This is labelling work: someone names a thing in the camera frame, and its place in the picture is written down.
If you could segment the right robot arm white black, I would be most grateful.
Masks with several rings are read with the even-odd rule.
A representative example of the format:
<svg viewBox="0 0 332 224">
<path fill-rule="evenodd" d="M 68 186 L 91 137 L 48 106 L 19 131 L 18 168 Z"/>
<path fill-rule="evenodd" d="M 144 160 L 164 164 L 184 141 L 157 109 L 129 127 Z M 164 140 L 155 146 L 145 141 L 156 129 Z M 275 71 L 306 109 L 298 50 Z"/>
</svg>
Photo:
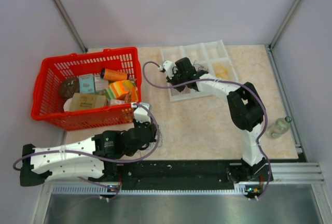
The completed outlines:
<svg viewBox="0 0 332 224">
<path fill-rule="evenodd" d="M 259 177 L 266 162 L 259 145 L 265 111 L 255 87 L 249 82 L 242 85 L 223 81 L 208 71 L 196 69 L 189 58 L 165 61 L 160 70 L 166 73 L 167 82 L 178 92 L 189 88 L 227 101 L 231 120 L 243 135 L 241 167 L 228 168 L 228 178 L 238 183 L 242 179 Z"/>
</svg>

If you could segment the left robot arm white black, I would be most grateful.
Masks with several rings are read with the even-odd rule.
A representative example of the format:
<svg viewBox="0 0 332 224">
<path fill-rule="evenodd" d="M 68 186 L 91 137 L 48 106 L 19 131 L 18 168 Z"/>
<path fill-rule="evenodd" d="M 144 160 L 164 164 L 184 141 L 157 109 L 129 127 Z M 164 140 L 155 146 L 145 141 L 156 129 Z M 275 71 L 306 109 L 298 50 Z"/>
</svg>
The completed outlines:
<svg viewBox="0 0 332 224">
<path fill-rule="evenodd" d="M 69 145 L 50 148 L 24 145 L 19 160 L 20 185 L 32 187 L 74 177 L 113 180 L 118 173 L 114 164 L 123 163 L 124 156 L 147 149 L 159 136 L 159 127 L 153 121 L 135 121 L 128 130 L 104 131 Z"/>
</svg>

